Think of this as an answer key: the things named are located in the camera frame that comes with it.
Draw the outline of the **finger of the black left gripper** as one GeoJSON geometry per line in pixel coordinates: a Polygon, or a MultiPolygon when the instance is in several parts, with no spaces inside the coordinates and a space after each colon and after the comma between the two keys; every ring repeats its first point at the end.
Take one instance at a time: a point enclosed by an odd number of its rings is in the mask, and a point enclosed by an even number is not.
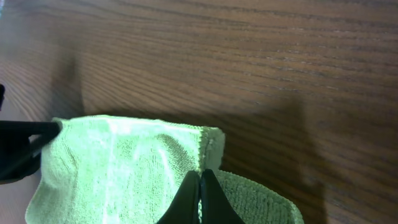
{"type": "Polygon", "coordinates": [[[59,133],[56,122],[1,121],[1,183],[35,173],[42,148],[59,133]]]}
{"type": "Polygon", "coordinates": [[[0,84],[0,110],[4,102],[4,94],[5,94],[5,86],[3,84],[0,84]]]}

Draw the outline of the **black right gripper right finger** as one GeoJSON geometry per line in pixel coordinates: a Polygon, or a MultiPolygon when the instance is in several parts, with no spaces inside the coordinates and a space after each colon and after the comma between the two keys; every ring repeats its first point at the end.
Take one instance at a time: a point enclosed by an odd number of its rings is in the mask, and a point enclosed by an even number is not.
{"type": "Polygon", "coordinates": [[[204,170],[201,175],[200,196],[203,224],[244,224],[211,169],[204,170]]]}

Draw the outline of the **light green microfiber cloth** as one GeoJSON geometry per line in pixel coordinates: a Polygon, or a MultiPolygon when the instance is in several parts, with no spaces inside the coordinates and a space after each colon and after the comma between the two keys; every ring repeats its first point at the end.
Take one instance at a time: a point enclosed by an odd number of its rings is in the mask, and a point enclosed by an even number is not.
{"type": "Polygon", "coordinates": [[[156,223],[187,174],[193,190],[210,174],[233,218],[244,223],[302,223],[290,200],[220,169],[218,128],[118,116],[57,118],[60,133],[41,152],[41,180],[27,223],[156,223]]]}

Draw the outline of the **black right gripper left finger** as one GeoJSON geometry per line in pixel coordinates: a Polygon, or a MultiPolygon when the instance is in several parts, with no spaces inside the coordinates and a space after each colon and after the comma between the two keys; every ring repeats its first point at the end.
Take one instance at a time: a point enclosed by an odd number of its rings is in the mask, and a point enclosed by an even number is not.
{"type": "Polygon", "coordinates": [[[198,224],[199,175],[188,171],[172,203],[157,224],[198,224]]]}

